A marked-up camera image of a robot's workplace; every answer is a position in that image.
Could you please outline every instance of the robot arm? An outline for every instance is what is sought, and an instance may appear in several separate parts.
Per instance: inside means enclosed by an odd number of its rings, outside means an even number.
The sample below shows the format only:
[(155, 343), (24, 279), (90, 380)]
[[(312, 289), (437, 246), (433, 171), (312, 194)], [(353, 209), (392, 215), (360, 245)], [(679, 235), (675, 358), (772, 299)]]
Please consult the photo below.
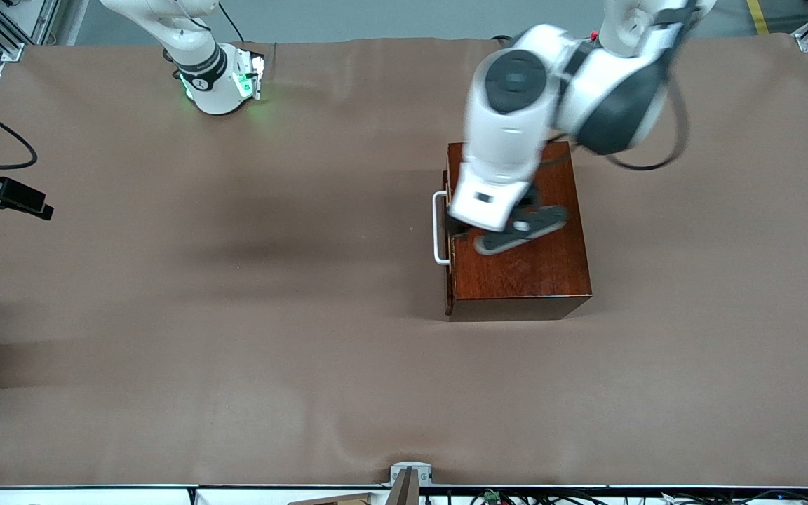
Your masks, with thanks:
[(218, 44), (199, 18), (214, 13), (217, 0), (101, 0), (161, 42), (180, 70), (186, 95), (208, 114), (232, 112), (260, 98), (263, 55)]
[[(707, 5), (703, 9), (701, 2)], [(618, 51), (610, 51), (605, 41), (601, 48), (540, 25), (485, 58), (469, 89), (466, 146), (449, 215), (490, 232), (512, 233), (513, 208), (532, 185), (549, 128), (598, 154), (618, 153), (644, 140), (663, 106), (677, 49), (702, 10), (714, 3), (609, 0), (600, 38), (622, 42)], [(641, 13), (649, 20), (635, 42), (628, 35), (639, 31)], [(637, 24), (615, 29), (626, 20)], [(626, 43), (635, 47), (626, 51)], [(538, 226), (520, 222), (525, 229), (513, 234), (517, 244), (558, 229), (549, 220), (539, 220)], [(513, 246), (503, 244), (480, 251), (493, 255)]]

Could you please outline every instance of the gray floor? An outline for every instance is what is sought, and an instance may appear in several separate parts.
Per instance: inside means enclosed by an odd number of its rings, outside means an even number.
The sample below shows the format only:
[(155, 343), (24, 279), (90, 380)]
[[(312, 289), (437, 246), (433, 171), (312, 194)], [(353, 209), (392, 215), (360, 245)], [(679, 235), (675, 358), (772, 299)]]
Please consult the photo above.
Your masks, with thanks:
[[(224, 0), (243, 35), (263, 42), (333, 42), (349, 39), (490, 38), (549, 22), (575, 35), (599, 28), (603, 0)], [(762, 2), (771, 32), (791, 32), (808, 20), (808, 0)], [(76, 44), (154, 44), (143, 29), (105, 9), (98, 0), (64, 0), (59, 41)], [(220, 41), (237, 39), (220, 15), (208, 18)], [(745, 0), (719, 0), (696, 37), (756, 34)]]

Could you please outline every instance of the white bracket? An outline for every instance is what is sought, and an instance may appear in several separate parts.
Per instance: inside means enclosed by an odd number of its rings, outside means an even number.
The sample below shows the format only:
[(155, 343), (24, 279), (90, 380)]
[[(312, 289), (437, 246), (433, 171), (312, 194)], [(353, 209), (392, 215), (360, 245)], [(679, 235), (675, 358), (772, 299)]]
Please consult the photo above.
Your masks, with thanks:
[(412, 467), (414, 472), (419, 476), (420, 487), (432, 485), (432, 464), (420, 463), (418, 461), (402, 461), (401, 463), (392, 464), (389, 485), (394, 485), (395, 479), (398, 478), (398, 473), (407, 470), (408, 467)]

